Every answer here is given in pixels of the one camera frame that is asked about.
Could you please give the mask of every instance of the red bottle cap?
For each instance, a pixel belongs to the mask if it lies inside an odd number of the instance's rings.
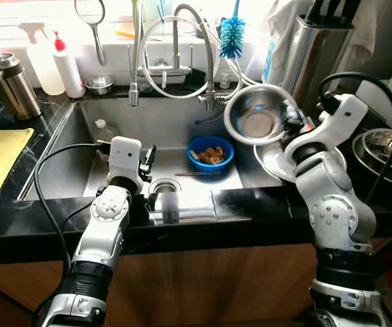
[[[64,43],[63,40],[61,40],[61,39],[59,38],[58,32],[57,32],[57,31],[53,31],[53,33],[55,33],[55,36],[56,36],[55,48],[56,48],[58,51],[65,50],[65,43]]]

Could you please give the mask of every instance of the blue brush bristles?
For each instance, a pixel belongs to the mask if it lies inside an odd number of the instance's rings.
[[[243,52],[244,20],[238,17],[222,21],[220,56],[229,59],[241,58]]]

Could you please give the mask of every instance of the blue bowl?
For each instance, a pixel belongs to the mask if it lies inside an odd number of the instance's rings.
[[[216,148],[217,146],[221,146],[223,151],[228,155],[228,157],[218,165],[212,165],[209,163],[203,163],[200,161],[195,160],[190,151],[193,150],[195,153],[199,154],[205,151],[207,148]],[[218,136],[203,136],[201,138],[193,139],[187,147],[187,156],[194,164],[194,166],[202,170],[203,172],[219,172],[225,169],[234,157],[235,151],[234,147],[232,146],[229,141],[219,138]]]

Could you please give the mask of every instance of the black countertop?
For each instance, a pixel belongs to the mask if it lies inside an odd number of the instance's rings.
[[[119,89],[113,96],[125,96]],[[16,160],[0,190],[0,263],[57,260],[59,244],[51,224],[38,201],[17,201],[36,161],[43,153],[71,100],[64,95],[48,96],[41,90],[37,95],[42,116],[29,121],[15,121],[0,101],[0,129],[32,127],[35,132]],[[374,176],[359,165],[345,146],[349,174],[360,198],[364,198]],[[222,247],[247,247],[308,243],[313,239],[307,209],[294,185],[253,189],[232,189],[211,194],[213,208],[210,222],[155,224],[149,219],[146,200],[134,199],[130,225],[125,231],[123,254],[185,251]],[[58,222],[92,198],[48,200]],[[158,201],[147,199],[148,203]],[[392,236],[392,185],[384,182],[376,194],[372,209],[378,221],[376,236]],[[87,210],[67,225],[67,245],[71,251],[77,245],[82,228],[89,218]]]

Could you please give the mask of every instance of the faucet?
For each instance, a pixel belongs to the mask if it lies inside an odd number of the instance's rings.
[[[203,24],[203,20],[198,14],[198,12],[187,4],[180,4],[177,6],[175,10],[175,16],[179,14],[181,10],[188,10],[196,19],[197,23],[200,24],[200,29],[202,31],[202,36],[205,39],[205,47],[207,51],[208,58],[208,71],[207,71],[207,90],[205,91],[205,96],[198,96],[198,99],[201,103],[206,105],[207,111],[214,111],[220,109],[222,105],[221,97],[216,96],[214,89],[214,78],[213,78],[213,54],[211,48],[211,40],[209,39],[207,30],[205,25]],[[138,0],[136,2],[135,7],[135,39],[134,39],[134,51],[133,51],[133,61],[131,68],[131,78],[130,78],[130,88],[129,88],[129,101],[130,105],[137,107],[138,106],[138,83],[137,76],[140,73],[138,71],[138,53],[140,51],[140,43],[142,37],[144,35],[144,31],[142,28],[142,12],[143,12],[143,1]],[[148,67],[149,73],[152,76],[161,76],[163,71],[166,71],[169,76],[182,76],[189,74],[191,72],[191,68],[187,66],[181,66],[180,62],[180,54],[179,54],[179,41],[177,35],[177,21],[173,22],[173,66],[157,66],[157,67]]]

